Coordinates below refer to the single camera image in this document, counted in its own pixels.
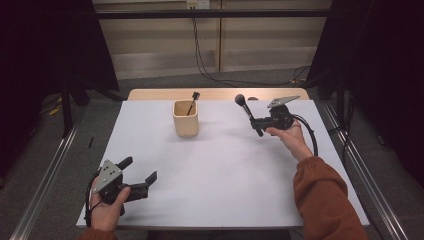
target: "brown sleeve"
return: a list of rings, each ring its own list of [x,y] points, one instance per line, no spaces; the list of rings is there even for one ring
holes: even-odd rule
[[[321,158],[310,157],[297,165],[293,188],[305,239],[367,239],[347,198],[346,183]]]
[[[77,240],[118,240],[113,232],[105,232],[87,228]]]

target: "hand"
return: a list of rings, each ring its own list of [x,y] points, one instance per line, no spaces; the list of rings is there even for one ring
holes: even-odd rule
[[[118,225],[121,207],[130,195],[131,188],[125,187],[121,190],[112,205],[102,202],[102,197],[99,193],[91,194],[90,208],[92,209],[98,204],[91,212],[91,227],[96,230],[112,232]]]
[[[287,130],[269,127],[266,129],[266,132],[279,137],[297,161],[300,162],[303,159],[313,156],[305,143],[302,128],[297,120],[294,120],[293,125]]]

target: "pen holder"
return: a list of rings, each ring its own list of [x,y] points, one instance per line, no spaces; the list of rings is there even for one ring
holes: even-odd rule
[[[199,119],[197,114],[197,102],[194,101],[193,107],[189,112],[192,100],[175,101],[173,117],[175,130],[180,137],[192,137],[199,133]]]

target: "gray floor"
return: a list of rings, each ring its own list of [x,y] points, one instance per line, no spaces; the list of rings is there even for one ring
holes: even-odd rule
[[[238,87],[296,87],[296,83],[281,84],[293,78],[294,69],[246,71],[232,73],[216,73],[212,76],[219,79],[238,81],[254,81],[252,83],[232,82]],[[182,88],[182,87],[228,87],[225,84],[208,80],[199,74],[169,76],[138,80],[119,81],[122,96],[134,88]],[[330,100],[320,101],[316,89],[308,89],[311,99],[316,100],[318,110],[324,123],[332,126],[325,119],[323,105],[335,105],[335,96]],[[82,229],[75,227],[81,206],[84,202],[85,185],[93,171],[99,166],[108,138],[112,132],[120,103],[105,99],[95,92],[89,92],[91,104],[86,107],[73,105],[74,120],[82,116],[78,132],[73,138],[63,162],[58,166],[54,183],[47,192],[47,198],[41,203],[39,212],[33,211],[35,221],[29,226],[28,239],[73,239]],[[42,114],[38,126],[24,151],[6,177],[6,186],[0,191],[0,239],[9,239],[16,229],[32,197],[39,192],[40,182],[49,168],[56,150],[60,145],[63,130],[62,112],[55,115]],[[330,135],[338,151],[342,152],[343,144],[337,134]],[[392,207],[400,224],[409,239],[422,239],[424,235],[424,191],[403,170],[396,154],[389,146],[378,140],[379,133],[367,120],[359,107],[355,108],[351,125],[351,139],[372,173],[383,196]],[[364,208],[375,225],[367,227],[370,239],[392,239],[380,217],[378,209],[369,198],[355,168],[347,158],[347,171],[363,202]],[[139,230],[118,231],[120,239],[145,239],[145,232]]]

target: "electrical outlet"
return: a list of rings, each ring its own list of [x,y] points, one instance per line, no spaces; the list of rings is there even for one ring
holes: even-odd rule
[[[209,0],[198,0],[197,1],[198,9],[210,9],[210,1]]]
[[[197,9],[197,0],[186,0],[187,9]]]

